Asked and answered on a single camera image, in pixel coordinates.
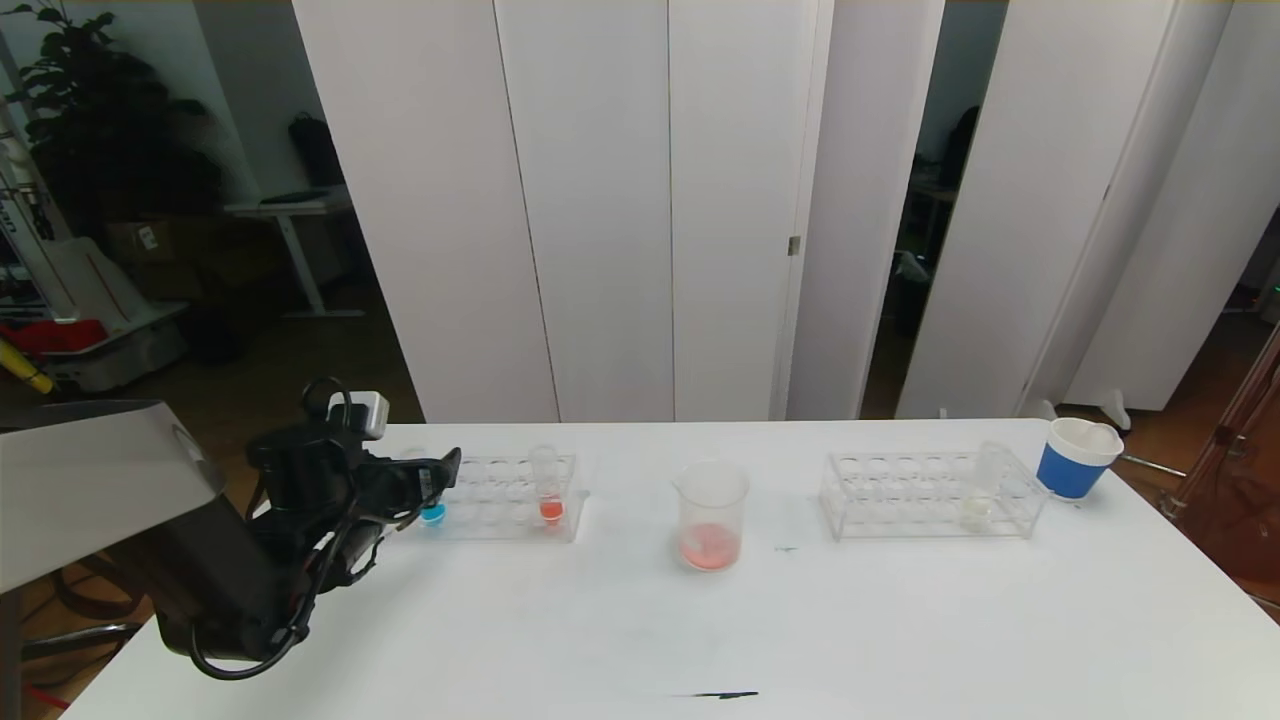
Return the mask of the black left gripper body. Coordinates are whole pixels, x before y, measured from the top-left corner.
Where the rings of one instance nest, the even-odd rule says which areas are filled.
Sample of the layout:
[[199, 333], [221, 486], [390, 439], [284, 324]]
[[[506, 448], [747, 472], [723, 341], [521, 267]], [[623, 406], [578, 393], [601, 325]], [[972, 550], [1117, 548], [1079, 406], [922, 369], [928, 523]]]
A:
[[357, 511], [362, 519], [385, 525], [412, 523], [422, 509], [433, 507], [442, 484], [434, 459], [374, 459], [357, 468]]

